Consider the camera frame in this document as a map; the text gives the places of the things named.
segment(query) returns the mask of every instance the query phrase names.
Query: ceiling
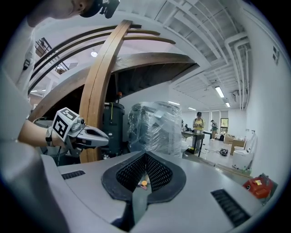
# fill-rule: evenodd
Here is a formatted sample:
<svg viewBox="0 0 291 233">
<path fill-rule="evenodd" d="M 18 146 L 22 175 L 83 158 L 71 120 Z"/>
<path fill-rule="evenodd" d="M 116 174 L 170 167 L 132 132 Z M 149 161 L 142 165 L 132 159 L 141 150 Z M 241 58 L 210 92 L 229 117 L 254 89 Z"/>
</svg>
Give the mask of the ceiling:
<svg viewBox="0 0 291 233">
<path fill-rule="evenodd" d="M 79 33 L 115 25 L 123 19 L 132 20 L 135 24 L 141 24 L 143 29 L 160 32 L 161 37 L 174 40 L 176 45 L 158 41 L 125 41 L 119 54 L 181 53 L 188 55 L 200 66 L 196 70 L 188 70 L 170 84 L 171 101 L 181 102 L 185 106 L 184 111 L 187 111 L 187 106 L 197 110 L 226 109 L 226 102 L 231 107 L 239 107 L 238 99 L 235 101 L 233 93 L 239 89 L 238 80 L 243 90 L 243 82 L 239 78 L 242 75 L 241 71 L 239 76 L 236 75 L 233 61 L 238 66 L 238 59 L 236 56 L 234 60 L 231 59 L 225 41 L 244 29 L 231 15 L 225 2 L 226 0 L 121 0 L 111 19 L 100 14 L 88 19 L 80 16 L 67 20 L 48 19 L 37 27 L 35 36 L 36 39 L 45 37 L 54 47 Z M 99 49 L 100 46 L 94 48 L 96 52 Z M 245 73 L 245 52 L 249 50 L 249 45 L 240 47 L 242 69 Z M 92 49 L 83 51 L 66 60 L 65 64 L 89 66 L 94 61 L 91 51 Z M 42 80 L 37 88 L 45 88 L 49 81 L 50 78 Z M 222 89 L 225 98 L 219 97 L 215 91 L 216 86 Z"/>
</svg>

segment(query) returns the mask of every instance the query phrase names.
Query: plastic-wrapped object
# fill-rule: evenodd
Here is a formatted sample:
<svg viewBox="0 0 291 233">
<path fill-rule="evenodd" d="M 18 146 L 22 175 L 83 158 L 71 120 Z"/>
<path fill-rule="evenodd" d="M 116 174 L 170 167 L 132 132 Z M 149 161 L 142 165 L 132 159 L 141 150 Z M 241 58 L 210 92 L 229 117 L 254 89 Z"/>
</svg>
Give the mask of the plastic-wrapped object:
<svg viewBox="0 0 291 233">
<path fill-rule="evenodd" d="M 165 102 L 135 104 L 128 115 L 129 150 L 181 157 L 180 108 Z"/>
</svg>

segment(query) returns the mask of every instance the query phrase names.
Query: ceiling light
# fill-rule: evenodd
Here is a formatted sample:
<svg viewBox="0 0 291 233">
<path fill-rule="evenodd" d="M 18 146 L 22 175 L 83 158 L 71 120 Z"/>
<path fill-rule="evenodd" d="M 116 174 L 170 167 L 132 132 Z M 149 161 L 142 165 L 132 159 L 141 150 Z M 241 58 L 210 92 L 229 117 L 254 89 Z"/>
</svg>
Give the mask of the ceiling light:
<svg viewBox="0 0 291 233">
<path fill-rule="evenodd" d="M 216 91 L 218 92 L 219 96 L 220 96 L 221 98 L 224 98 L 224 94 L 222 93 L 221 88 L 220 88 L 219 86 L 217 86 L 215 89 L 216 89 Z"/>
<path fill-rule="evenodd" d="M 176 105 L 180 105 L 178 103 L 175 103 L 175 102 L 171 102 L 171 101 L 168 101 L 170 104 L 176 104 Z"/>
<path fill-rule="evenodd" d="M 97 55 L 98 55 L 97 52 L 95 52 L 95 51 L 92 51 L 92 52 L 91 52 L 91 56 L 92 56 L 92 57 L 97 57 Z"/>
</svg>

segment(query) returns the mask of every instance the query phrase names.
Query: person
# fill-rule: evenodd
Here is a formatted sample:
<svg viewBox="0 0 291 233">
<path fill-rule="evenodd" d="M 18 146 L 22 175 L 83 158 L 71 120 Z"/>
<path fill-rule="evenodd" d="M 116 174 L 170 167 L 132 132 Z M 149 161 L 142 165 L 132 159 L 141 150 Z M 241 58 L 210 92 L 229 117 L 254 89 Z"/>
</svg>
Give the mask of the person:
<svg viewBox="0 0 291 233">
<path fill-rule="evenodd" d="M 55 132 L 26 120 L 31 110 L 28 87 L 35 64 L 34 30 L 49 17 L 91 17 L 99 9 L 100 0 L 43 0 L 23 20 L 0 61 L 0 140 L 18 139 L 34 147 L 64 146 Z"/>
<path fill-rule="evenodd" d="M 193 129 L 195 130 L 194 132 L 196 133 L 197 131 L 199 131 L 199 133 L 203 133 L 203 129 L 205 126 L 205 121 L 202 119 L 202 112 L 197 112 L 196 118 L 193 121 Z M 195 137 L 193 137 L 192 140 L 192 146 L 194 147 L 194 143 L 195 143 Z M 198 140 L 196 142 L 196 149 L 200 149 L 201 146 L 201 140 Z"/>
<path fill-rule="evenodd" d="M 212 131 L 212 141 L 215 140 L 215 134 L 217 132 L 217 123 L 214 120 L 211 120 L 211 131 Z"/>
</svg>

